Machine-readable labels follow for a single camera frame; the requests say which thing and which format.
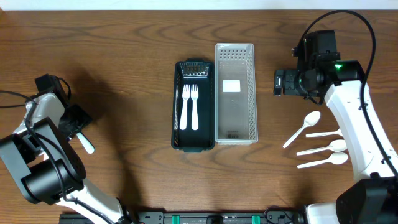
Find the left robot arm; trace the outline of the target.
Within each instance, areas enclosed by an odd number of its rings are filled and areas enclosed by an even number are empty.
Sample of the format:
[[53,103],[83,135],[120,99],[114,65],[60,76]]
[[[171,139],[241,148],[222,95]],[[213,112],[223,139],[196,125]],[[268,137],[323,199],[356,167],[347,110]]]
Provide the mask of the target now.
[[92,118],[70,103],[66,81],[45,74],[35,79],[38,92],[25,97],[22,123],[1,139],[1,159],[24,198],[33,204],[68,207],[93,223],[134,223],[116,197],[106,195],[86,177],[70,145],[78,138],[87,153],[94,146],[82,133]]

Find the white plastic fork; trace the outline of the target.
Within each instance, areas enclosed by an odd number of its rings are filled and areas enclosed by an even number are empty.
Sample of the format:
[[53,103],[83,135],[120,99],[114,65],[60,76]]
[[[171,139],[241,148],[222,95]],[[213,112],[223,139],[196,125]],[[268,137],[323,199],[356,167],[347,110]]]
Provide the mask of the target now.
[[191,85],[191,92],[190,96],[192,99],[192,122],[191,127],[194,131],[198,130],[198,111],[197,111],[197,99],[199,97],[198,93],[198,85],[192,84]]
[[183,92],[182,92],[182,112],[180,117],[180,130],[185,130],[187,128],[187,107],[188,107],[188,100],[190,98],[190,85],[184,84]]
[[76,136],[87,153],[92,154],[95,152],[95,147],[92,145],[92,143],[90,143],[88,138],[82,132],[77,133]]

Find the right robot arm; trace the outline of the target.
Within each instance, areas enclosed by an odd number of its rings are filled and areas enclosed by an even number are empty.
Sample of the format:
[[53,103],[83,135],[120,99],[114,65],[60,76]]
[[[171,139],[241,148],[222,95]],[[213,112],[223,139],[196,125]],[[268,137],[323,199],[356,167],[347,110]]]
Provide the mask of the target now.
[[297,68],[275,71],[274,94],[327,105],[348,147],[355,181],[334,202],[306,205],[302,223],[397,223],[397,153],[360,63],[340,59],[333,30],[305,34],[292,51]]

